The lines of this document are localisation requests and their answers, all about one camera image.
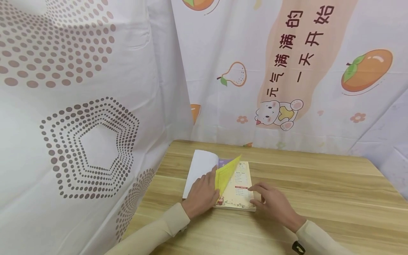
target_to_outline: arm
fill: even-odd
[[[190,219],[211,209],[220,191],[215,190],[215,166],[211,172],[198,178],[186,200],[175,204],[161,218],[139,229],[109,250],[105,255],[148,255],[181,231]]]
[[[180,203],[166,211],[161,218],[139,229],[118,243],[105,255],[147,255],[157,246],[185,228],[190,223]]]
[[[333,240],[323,229],[311,221],[305,224],[296,232],[299,243],[306,253],[314,255],[353,255],[353,253],[335,240]]]
[[[266,183],[255,184],[248,190],[261,194],[261,201],[251,200],[252,204],[261,210],[265,210],[267,214],[297,235],[298,242],[303,247],[294,248],[298,254],[353,255],[352,252],[333,240],[315,223],[297,214],[285,195],[279,190]]]

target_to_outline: yellow page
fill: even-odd
[[[252,191],[248,188],[252,186],[249,163],[239,162],[234,175],[231,177],[228,185],[217,203],[217,207],[228,207],[254,211],[255,206],[249,201],[254,199]]]
[[[220,190],[220,196],[224,193],[224,190],[227,187],[229,180],[233,176],[240,159],[241,155],[234,160],[231,160],[222,168],[217,169],[215,172],[215,189]]]

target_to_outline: fabric backdrop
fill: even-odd
[[[193,127],[170,2],[0,0],[0,76],[0,254],[104,254]]]
[[[192,140],[365,156],[408,197],[406,1],[172,6]]]

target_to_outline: person's left hand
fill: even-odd
[[[191,187],[187,198],[181,202],[184,211],[190,219],[197,217],[211,209],[220,197],[220,190],[215,190],[214,166],[211,172],[198,178]]]

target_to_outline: pink flower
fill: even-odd
[[[246,118],[246,116],[238,116],[237,122],[240,122],[241,124],[244,124],[244,123],[248,122],[248,119]]]
[[[354,123],[359,123],[360,121],[365,121],[366,114],[365,113],[356,113],[353,117],[350,118],[351,121]]]

